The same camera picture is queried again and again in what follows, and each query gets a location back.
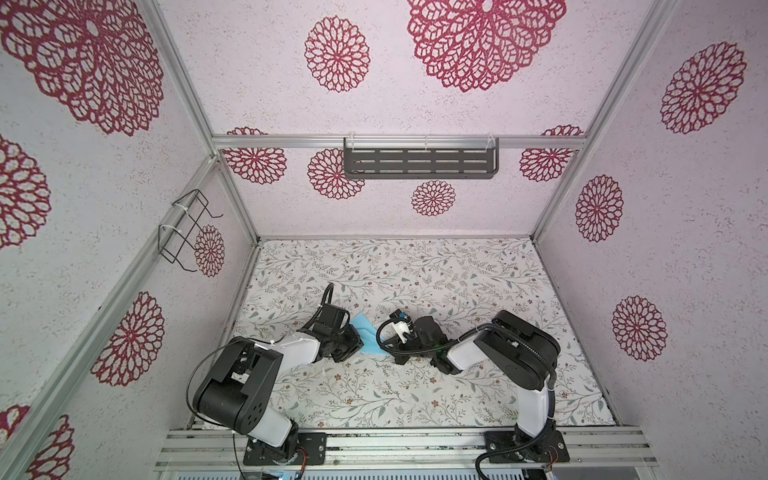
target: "red flower pattern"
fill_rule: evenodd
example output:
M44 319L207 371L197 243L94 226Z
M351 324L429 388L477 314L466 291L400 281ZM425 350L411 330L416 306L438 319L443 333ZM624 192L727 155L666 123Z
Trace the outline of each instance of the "red flower pattern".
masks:
M48 434L42 450L29 465L25 480L61 480L69 472L69 462L74 453L73 435L74 429L69 425L69 415L62 415L58 420L58 427Z
M581 135L584 132L573 125L558 125L545 130L543 135ZM574 151L568 148L529 148L520 157L523 176L537 182L560 177Z
M163 346L165 318L157 299L139 293L131 310L91 367L99 383L126 386L149 370Z
M51 211L50 196L37 161L0 135L0 249L35 236Z
M434 217L447 212L454 200L456 192L451 185L440 180L430 180L413 191L411 205L421 215Z
M11 434L16 430L16 426L29 412L29 406L14 405L10 409L0 412L0 449Z
M206 225L197 234L194 259L205 276L216 276L224 265L224 240L213 225Z
M349 91L368 73L371 59L366 37L345 18L325 17L317 22L304 48L312 76L330 91Z
M736 99L745 69L736 44L723 41L696 52L672 75L661 99L661 121L676 134L711 124Z
M354 197L366 184L365 180L350 180L344 175L344 152L338 148L317 152L306 174L315 190L337 200Z
M619 346L636 360L653 360L667 346L667 324L648 299L639 296L623 299L616 305L612 323Z
M266 135L250 127L238 127L229 135ZM286 156L282 148L234 148L223 151L227 165L245 180L255 184L277 182L286 173Z
M576 225L591 242L605 240L619 226L624 201L612 177L598 175L588 181L576 202Z
M0 31L77 120L130 136L159 115L163 70L131 0L0 0Z
M531 64L565 0L408 0L414 55L444 87L488 90Z

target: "wire rack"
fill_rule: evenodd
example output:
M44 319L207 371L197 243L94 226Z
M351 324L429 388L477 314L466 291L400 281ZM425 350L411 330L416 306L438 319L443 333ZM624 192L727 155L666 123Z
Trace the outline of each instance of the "wire rack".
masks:
M193 208L193 206L196 204L199 204L202 206L200 209L200 212L197 215L192 215L190 213L190 210ZM208 210L208 204L209 201L198 189L190 190L189 192L182 195L178 200L174 201L172 205L174 207L178 207L182 210L184 210L184 215L182 218L179 219L178 222L176 222L175 225L168 225L166 223L163 223L161 225L157 226L157 252L160 253L160 255L163 256L165 260L168 260L170 263L178 263L179 266L186 270L187 272L197 272L197 270L192 270L189 268L186 268L181 260L179 259L179 255L181 254L182 249L185 245L189 245L189 247L192 250L195 250L194 245L190 243L189 237L192 234L192 232L195 231L195 228L197 230L202 230L203 227L200 226L200 218L203 216L203 214L208 214L210 218L221 218L224 216L224 214L221 215L213 215L210 210ZM185 233L181 229L179 229L179 225L181 224L181 221L184 218L189 218L192 220L192 224L190 225L189 230ZM163 242L163 235L170 230L170 236ZM176 251L169 250L168 244L175 238L179 237L181 238L181 245L176 249Z

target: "robotic arm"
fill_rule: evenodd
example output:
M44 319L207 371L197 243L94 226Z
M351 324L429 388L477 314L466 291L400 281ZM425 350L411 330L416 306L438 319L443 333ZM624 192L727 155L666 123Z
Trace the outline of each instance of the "robotic arm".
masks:
M276 461L293 459L299 442L298 425L267 405L275 380L290 369L322 358L343 362L362 348L359 334L349 324L349 312L331 305L332 296L330 284L310 321L279 342L234 337L195 393L195 413L248 435ZM396 335L382 341L381 333L390 324ZM548 458L553 443L562 445L552 419L554 367L560 346L536 326L502 310L490 323L448 340L431 316L411 321L396 310L379 327L376 340L399 365L412 356L425 356L441 372L455 375L490 359L518 385L519 417L514 435L487 439L508 448L481 455L477 464L485 458L510 454L516 457L499 461L542 462ZM245 382L233 377L243 373L249 373ZM567 452L560 449L561 458L564 454Z

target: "folded blue fabric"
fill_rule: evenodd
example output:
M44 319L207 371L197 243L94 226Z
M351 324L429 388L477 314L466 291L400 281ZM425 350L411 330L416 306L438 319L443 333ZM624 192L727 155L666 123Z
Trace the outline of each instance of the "folded blue fabric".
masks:
M367 353L368 355L389 355L379 348L379 344L376 342L376 328L365 315L358 313L350 323L355 327L357 333L360 334L360 339L362 340L362 348L359 353Z

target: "floral tablecloth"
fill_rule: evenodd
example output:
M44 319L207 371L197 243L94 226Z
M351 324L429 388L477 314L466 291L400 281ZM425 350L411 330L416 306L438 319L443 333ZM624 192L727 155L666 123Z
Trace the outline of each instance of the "floral tablecloth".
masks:
M581 346L529 240L271 240L261 250L235 333L279 339L302 326L328 282L333 304L378 326L400 308L432 315L449 338L501 309L558 340L560 425L613 425ZM270 404L302 427L513 425L517 387L490 361L459 375L425 359L355 354L279 378Z

